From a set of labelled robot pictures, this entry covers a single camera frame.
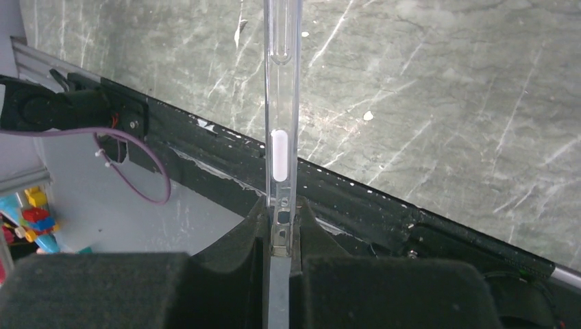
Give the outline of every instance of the gray floor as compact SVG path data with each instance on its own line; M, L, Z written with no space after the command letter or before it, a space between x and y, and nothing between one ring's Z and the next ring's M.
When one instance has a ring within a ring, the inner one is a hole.
M262 0L21 5L29 45L264 139ZM310 0L303 31L302 158L581 269L577 1Z

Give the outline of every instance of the clear plastic tube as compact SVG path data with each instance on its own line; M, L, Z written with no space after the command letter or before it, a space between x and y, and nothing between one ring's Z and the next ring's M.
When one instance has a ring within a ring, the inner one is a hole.
M264 0L267 205L274 256L290 256L297 199L302 0Z

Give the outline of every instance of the white paint chip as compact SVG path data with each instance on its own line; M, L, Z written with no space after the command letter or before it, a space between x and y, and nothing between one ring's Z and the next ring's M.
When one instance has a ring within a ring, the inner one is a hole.
M365 121L373 120L373 113L371 113L371 111L365 112L365 114L363 115L363 120Z

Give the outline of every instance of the bolt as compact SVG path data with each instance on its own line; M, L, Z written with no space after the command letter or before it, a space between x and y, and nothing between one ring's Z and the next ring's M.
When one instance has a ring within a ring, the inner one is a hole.
M408 252L408 258L411 258L411 259L416 259L416 258L417 258L417 252L415 252L415 251L413 251L413 250L410 250L410 251Z

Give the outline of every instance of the purple cable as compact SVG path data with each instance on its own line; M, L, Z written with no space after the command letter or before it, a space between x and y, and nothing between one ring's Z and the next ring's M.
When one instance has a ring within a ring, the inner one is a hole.
M12 131L8 131L8 130L0 130L0 134L13 135L13 136L24 136L24 137L41 137L41 138L42 137L68 136L68 135L76 135L76 134L92 134L93 140L97 144L99 151L100 151L100 154L105 158L105 160L110 165L110 167L113 168L113 170L115 170L115 172L117 172L119 177L133 190L133 192L137 193L137 195L139 195L140 197L142 197L146 201L151 202L152 204L166 204L167 201L169 200L169 197L171 196L171 183L169 181L169 176L167 174L165 166L162 164L161 160L156 156L156 154L146 144L144 144L142 141L140 141L136 137L133 137L132 135L130 135L126 132L122 132L120 130L112 129L112 128L90 127L90 128L63 130L60 132L12 132ZM164 194L163 199L161 199L161 200L151 199L151 198L147 197L146 195L144 195L143 193L141 193L133 184L131 184L131 182L129 182L129 180L121 173L119 168L117 168L117 166L115 166L115 164L113 164L111 162L111 159L107 156L107 154L105 154L105 152L102 151L101 145L99 144L99 140L97 139L97 134L107 134L107 135L114 137L118 140L121 139L124 141L129 141L129 142L132 142L133 144L137 145L139 148L141 148L153 160L153 162L156 164L156 166L158 166L160 173L162 174L162 177L164 179L164 187L165 187L165 194Z

